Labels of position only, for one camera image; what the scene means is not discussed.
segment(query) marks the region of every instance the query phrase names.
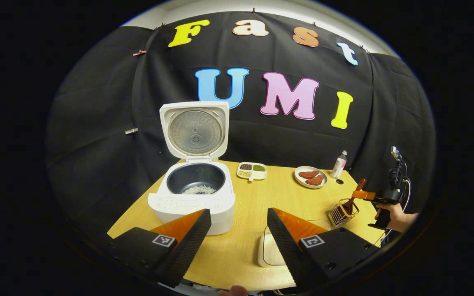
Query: wooden spatula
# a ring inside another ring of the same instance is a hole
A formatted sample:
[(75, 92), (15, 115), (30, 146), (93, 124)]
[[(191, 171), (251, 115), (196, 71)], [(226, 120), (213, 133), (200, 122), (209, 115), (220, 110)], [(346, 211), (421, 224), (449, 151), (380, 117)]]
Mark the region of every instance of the wooden spatula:
[[(366, 179), (361, 179), (360, 182), (358, 183), (358, 186), (356, 187), (356, 191), (359, 191), (365, 186), (367, 183)], [(350, 200), (348, 200), (346, 203), (343, 204), (343, 208), (345, 209), (345, 212), (348, 215), (352, 215), (352, 204), (354, 204), (354, 199), (355, 197), (350, 197)]]

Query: human hand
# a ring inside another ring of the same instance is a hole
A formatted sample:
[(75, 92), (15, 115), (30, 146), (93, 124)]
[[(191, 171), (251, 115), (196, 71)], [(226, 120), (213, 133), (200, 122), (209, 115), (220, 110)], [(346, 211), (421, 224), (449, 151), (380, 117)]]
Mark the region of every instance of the human hand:
[(248, 291), (242, 285), (233, 285), (230, 292), (220, 290), (217, 296), (248, 296)]
[(388, 210), (390, 212), (391, 221), (387, 225), (388, 229), (396, 230), (399, 232), (404, 232), (409, 228), (416, 217), (416, 214), (406, 214), (403, 213), (400, 203), (390, 204), (390, 203), (380, 203), (377, 204), (378, 213), (374, 219), (378, 219), (380, 216), (381, 210)]

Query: white wall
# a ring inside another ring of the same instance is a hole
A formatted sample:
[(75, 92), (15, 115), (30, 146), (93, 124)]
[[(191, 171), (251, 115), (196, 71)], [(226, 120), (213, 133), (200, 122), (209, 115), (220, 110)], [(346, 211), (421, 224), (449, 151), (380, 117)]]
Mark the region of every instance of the white wall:
[(371, 53), (398, 56), (374, 33), (326, 6), (308, 0), (172, 0), (152, 8), (126, 22), (123, 26), (154, 29), (187, 17), (227, 11), (271, 13), (298, 19), (324, 28), (358, 45)]

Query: blue letter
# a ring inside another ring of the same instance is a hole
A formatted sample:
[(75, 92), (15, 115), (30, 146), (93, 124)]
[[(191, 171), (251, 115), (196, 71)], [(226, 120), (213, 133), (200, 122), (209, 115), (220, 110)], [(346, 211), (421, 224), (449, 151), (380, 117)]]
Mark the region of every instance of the blue letter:
[(350, 62), (354, 66), (358, 65), (357, 60), (355, 60), (352, 57), (352, 54), (354, 53), (354, 51), (352, 49), (350, 49), (350, 47), (347, 43), (338, 42), (337, 45), (339, 47), (341, 47), (341, 49), (343, 50), (343, 56), (345, 56), (345, 58), (346, 58), (346, 60), (348, 60), (348, 62)]
[(219, 99), (215, 95), (215, 78), (220, 75), (217, 69), (204, 69), (195, 73), (199, 79), (199, 101), (228, 102), (230, 109), (237, 107), (244, 95), (244, 77), (250, 73), (248, 69), (231, 68), (226, 73), (232, 77), (232, 94), (226, 99)]

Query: meat slice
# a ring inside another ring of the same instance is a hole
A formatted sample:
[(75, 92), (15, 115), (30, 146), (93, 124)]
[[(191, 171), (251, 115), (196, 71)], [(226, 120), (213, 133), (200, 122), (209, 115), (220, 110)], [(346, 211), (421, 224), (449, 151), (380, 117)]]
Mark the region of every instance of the meat slice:
[(306, 180), (306, 183), (310, 184), (310, 185), (318, 186), (318, 185), (321, 184), (321, 182), (323, 181), (324, 178), (325, 178), (325, 176), (317, 176), (315, 178), (311, 178), (311, 179)]
[(318, 175), (318, 171), (312, 171), (312, 172), (301, 172), (299, 173), (299, 177), (305, 178), (305, 179), (311, 179), (314, 178), (315, 176)]

